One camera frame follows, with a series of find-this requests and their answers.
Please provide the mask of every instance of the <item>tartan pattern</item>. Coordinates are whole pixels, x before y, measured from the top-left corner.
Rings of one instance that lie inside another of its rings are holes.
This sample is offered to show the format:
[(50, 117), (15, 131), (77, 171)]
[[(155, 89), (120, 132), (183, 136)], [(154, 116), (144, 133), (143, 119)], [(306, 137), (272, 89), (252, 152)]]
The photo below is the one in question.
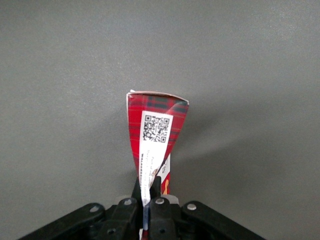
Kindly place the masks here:
[(186, 101), (174, 96), (158, 96), (151, 94), (128, 95), (129, 135), (137, 172), (139, 171), (139, 145), (142, 111), (173, 115), (168, 146), (163, 159), (166, 160), (168, 155), (171, 153), (184, 124), (188, 107), (189, 105)]

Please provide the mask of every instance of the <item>gray wall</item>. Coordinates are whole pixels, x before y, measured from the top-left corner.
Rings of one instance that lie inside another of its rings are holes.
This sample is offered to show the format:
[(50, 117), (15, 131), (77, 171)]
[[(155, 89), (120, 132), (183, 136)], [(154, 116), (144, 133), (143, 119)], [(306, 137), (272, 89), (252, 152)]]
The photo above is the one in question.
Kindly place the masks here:
[(316, 0), (0, 1), (0, 239), (130, 194), (130, 89), (190, 101), (182, 204), (319, 239), (319, 66)]

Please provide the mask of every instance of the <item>white label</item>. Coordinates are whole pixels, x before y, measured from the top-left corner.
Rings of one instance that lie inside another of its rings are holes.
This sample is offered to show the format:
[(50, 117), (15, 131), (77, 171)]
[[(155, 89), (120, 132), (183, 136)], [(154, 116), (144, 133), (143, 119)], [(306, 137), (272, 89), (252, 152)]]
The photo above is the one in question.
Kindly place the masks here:
[(142, 205), (150, 200), (150, 187), (164, 160), (174, 116), (142, 111), (139, 142), (139, 179)]
[(168, 173), (170, 172), (170, 160), (171, 160), (171, 154), (169, 154), (168, 158), (165, 160), (164, 164), (160, 168), (157, 176), (161, 177), (161, 183), (164, 182), (166, 179)]

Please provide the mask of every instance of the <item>qr code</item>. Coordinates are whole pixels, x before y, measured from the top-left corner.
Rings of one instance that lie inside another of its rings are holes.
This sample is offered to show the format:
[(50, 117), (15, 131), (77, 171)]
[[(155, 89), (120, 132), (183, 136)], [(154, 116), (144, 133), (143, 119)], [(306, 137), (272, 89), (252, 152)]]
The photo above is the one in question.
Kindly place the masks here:
[(170, 119), (146, 115), (144, 118), (143, 140), (165, 143), (169, 137)]

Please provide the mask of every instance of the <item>screw head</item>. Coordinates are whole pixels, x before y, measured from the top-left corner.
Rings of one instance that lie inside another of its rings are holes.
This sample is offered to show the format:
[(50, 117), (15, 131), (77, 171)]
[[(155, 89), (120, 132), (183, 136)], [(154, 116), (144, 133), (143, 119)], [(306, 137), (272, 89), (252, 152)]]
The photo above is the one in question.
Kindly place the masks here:
[(99, 210), (98, 206), (93, 206), (92, 208), (90, 208), (90, 213), (95, 213), (98, 210)]
[(155, 200), (156, 204), (163, 204), (165, 202), (165, 200), (163, 198), (158, 198), (157, 200)]
[(197, 209), (197, 206), (194, 205), (193, 203), (189, 203), (187, 206), (186, 206), (187, 209), (191, 210), (191, 211), (194, 211)]
[(126, 205), (126, 206), (128, 206), (128, 205), (131, 205), (131, 204), (132, 204), (132, 201), (131, 201), (130, 198), (128, 198), (127, 200), (125, 200), (125, 201), (123, 202), (123, 204)]

